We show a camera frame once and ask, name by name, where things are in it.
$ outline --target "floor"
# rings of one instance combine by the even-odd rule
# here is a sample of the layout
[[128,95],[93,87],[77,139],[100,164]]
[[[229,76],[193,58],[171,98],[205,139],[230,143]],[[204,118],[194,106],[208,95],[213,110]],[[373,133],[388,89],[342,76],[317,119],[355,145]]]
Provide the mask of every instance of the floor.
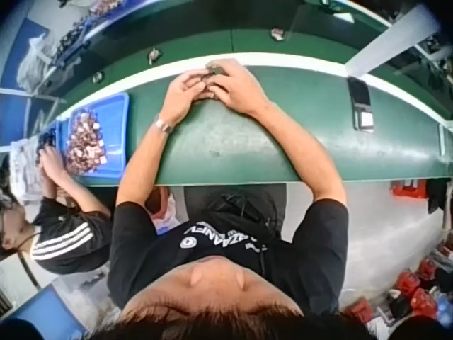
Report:
[[[403,269],[410,267],[415,270],[418,262],[442,236],[442,212],[428,215],[424,200],[392,196],[390,182],[355,182],[346,183],[345,186],[350,229],[346,278],[340,297],[342,306],[354,302],[361,295],[367,298],[381,295],[394,284]],[[183,222],[187,219],[183,189],[175,187],[172,191],[176,199],[177,217]],[[282,237],[289,241],[311,202],[311,193],[303,183],[291,183],[288,184],[287,195]],[[31,267],[41,286],[53,281],[69,309],[87,328],[90,329],[105,316],[114,314],[111,304],[106,300],[108,293],[105,281],[95,278],[86,281],[85,274],[80,278],[67,276],[54,280],[52,274],[37,266]],[[16,260],[8,259],[0,263],[0,288],[15,305],[23,302],[21,292],[26,292],[29,298],[34,288],[26,287],[27,280],[22,276],[20,264]],[[76,281],[85,282],[83,289],[74,286]]]

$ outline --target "workbench surface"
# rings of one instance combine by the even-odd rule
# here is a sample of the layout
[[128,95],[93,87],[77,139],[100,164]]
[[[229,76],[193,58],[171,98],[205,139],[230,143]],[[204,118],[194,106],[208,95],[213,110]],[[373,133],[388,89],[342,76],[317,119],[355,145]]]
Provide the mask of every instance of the workbench surface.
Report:
[[[251,28],[219,29],[152,46],[163,52],[153,68],[189,58],[232,52],[285,53],[344,64],[361,48],[296,31],[290,39],[278,43],[270,39],[269,30]],[[92,84],[91,78],[82,81],[64,96],[67,103],[59,107],[57,114],[102,88],[148,69],[148,51],[149,48],[140,50],[109,64],[103,69],[105,79],[100,84]],[[271,100],[320,139],[344,180],[453,176],[453,135],[445,131],[445,154],[441,155],[438,123],[409,103],[370,88],[375,131],[372,134],[357,132],[353,129],[345,78],[284,65],[255,66],[251,71]],[[388,64],[371,74],[415,96],[442,117],[451,117],[451,101],[445,94],[433,93],[422,81],[414,81],[413,74],[411,77],[398,74]],[[159,112],[172,78],[127,90],[130,95],[128,157]],[[172,134],[157,182],[181,185],[298,180],[285,154],[262,127],[229,112],[216,101],[205,101],[196,104]],[[87,178],[85,182],[91,186],[118,184],[101,178]]]

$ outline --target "mobile phone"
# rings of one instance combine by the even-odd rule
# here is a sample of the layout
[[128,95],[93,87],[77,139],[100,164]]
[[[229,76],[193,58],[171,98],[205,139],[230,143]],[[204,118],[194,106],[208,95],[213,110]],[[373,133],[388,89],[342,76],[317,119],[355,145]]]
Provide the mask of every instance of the mobile phone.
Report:
[[349,95],[352,102],[352,119],[358,131],[373,132],[374,117],[367,83],[353,76],[348,77]]

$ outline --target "silver watch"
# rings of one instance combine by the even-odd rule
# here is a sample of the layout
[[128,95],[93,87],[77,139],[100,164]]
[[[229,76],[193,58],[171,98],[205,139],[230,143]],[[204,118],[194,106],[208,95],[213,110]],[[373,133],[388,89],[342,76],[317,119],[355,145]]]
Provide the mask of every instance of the silver watch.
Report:
[[173,131],[173,126],[165,123],[162,119],[160,118],[157,118],[155,121],[154,121],[154,126],[156,126],[156,128],[158,128],[160,131],[170,135],[171,132]]

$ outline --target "black t-shirt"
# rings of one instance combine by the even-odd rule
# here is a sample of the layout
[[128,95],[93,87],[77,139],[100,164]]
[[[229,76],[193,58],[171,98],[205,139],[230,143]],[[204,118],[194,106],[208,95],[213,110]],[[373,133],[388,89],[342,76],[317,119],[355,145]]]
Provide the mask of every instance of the black t-shirt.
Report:
[[338,306],[348,250],[348,210],[319,200],[307,210],[293,242],[259,240],[247,220],[209,213],[157,236],[148,213],[126,202],[115,211],[108,287],[121,308],[171,269],[209,255],[249,268],[290,296],[303,312]]
[[92,271],[109,257],[112,222],[101,212],[78,212],[43,198],[33,221],[40,228],[30,257],[58,274]]

